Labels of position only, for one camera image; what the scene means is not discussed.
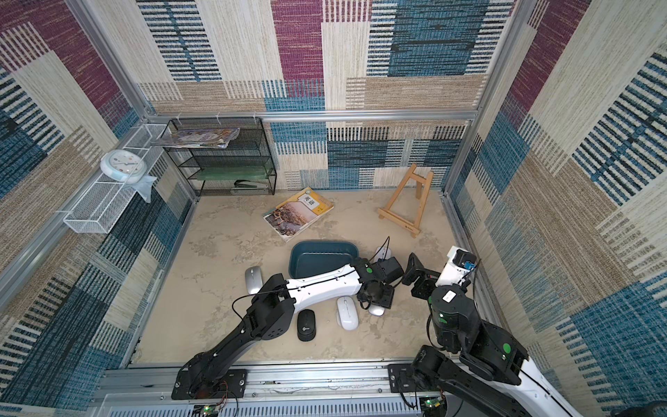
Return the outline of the black Lecoo mouse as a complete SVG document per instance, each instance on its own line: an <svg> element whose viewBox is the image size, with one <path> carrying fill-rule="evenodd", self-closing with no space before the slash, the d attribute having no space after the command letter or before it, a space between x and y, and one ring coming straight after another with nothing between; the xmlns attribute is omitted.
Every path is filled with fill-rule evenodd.
<svg viewBox="0 0 667 417"><path fill-rule="evenodd" d="M297 314L297 337L301 342L311 342L316 337L316 317L311 309Z"/></svg>

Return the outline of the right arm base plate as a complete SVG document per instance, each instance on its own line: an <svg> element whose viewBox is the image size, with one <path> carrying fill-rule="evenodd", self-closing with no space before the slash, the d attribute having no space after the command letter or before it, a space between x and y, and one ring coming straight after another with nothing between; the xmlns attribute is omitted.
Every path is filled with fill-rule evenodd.
<svg viewBox="0 0 667 417"><path fill-rule="evenodd" d="M394 394L429 392L433 389L425 382L418 382L413 375L412 365L407 362L389 364L387 366L390 391Z"/></svg>

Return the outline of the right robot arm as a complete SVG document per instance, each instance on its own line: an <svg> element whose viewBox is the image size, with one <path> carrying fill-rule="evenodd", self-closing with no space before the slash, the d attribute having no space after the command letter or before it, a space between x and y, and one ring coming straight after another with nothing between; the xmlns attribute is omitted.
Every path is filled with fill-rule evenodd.
<svg viewBox="0 0 667 417"><path fill-rule="evenodd" d="M406 371L424 390L453 394L488 416L576 416L572 406L538 369L527 349L506 329L484 320L467 295L478 265L474 254L454 247L441 272L408 257L402 284L427 301L427 336Z"/></svg>

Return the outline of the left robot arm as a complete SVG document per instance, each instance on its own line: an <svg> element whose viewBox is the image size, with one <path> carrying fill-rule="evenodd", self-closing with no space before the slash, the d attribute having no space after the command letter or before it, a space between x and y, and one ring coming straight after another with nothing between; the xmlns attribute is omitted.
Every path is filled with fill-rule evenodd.
<svg viewBox="0 0 667 417"><path fill-rule="evenodd" d="M404 276L394 257L378 262L357 258L333 271L300 279L271 276L258 293L250 295L246 313L215 347L198 353L178 371L171 398L208 399L222 391L222 379L253 345L274 340L290 328L295 314L314 304L344 296L356 297L365 308L390 309L393 283Z"/></svg>

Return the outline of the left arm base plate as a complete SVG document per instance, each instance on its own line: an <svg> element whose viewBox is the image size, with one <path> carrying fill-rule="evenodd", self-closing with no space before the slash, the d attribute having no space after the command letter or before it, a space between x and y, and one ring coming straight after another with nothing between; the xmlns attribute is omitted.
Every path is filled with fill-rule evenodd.
<svg viewBox="0 0 667 417"><path fill-rule="evenodd" d="M182 369L177 374L170 398L174 401L222 399L223 396L241 399L245 393L247 377L247 369L232 368L222 378L196 385L190 369Z"/></svg>

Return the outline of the silver slim mouse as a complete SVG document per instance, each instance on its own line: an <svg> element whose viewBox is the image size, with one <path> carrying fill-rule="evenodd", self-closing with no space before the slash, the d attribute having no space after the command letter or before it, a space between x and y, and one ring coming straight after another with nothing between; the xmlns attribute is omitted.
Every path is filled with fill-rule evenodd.
<svg viewBox="0 0 667 417"><path fill-rule="evenodd" d="M260 266L253 266L245 271L245 284L249 295L255 295L262 289L264 281Z"/></svg>

